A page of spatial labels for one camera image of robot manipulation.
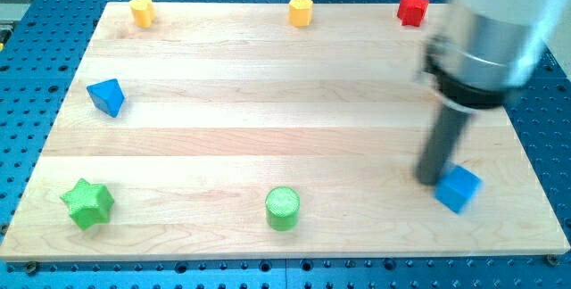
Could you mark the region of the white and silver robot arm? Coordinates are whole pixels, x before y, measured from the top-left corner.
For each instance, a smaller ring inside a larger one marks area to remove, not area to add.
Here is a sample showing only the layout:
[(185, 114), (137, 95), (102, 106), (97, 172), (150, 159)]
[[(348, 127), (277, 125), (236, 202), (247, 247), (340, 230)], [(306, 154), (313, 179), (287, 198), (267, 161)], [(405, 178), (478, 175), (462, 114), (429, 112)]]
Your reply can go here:
[(569, 0), (449, 0), (423, 70), (442, 106), (415, 168), (434, 186), (471, 115), (503, 105), (526, 84)]

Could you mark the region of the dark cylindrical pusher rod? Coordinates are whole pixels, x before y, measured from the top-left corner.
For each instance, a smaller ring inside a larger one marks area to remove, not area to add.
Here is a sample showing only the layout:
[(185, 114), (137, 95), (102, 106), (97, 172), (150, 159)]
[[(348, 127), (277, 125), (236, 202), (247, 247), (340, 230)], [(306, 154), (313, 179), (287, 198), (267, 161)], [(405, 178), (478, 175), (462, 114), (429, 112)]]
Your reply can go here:
[(436, 186), (447, 174), (451, 156), (472, 114), (467, 107), (442, 103), (414, 170), (419, 183)]

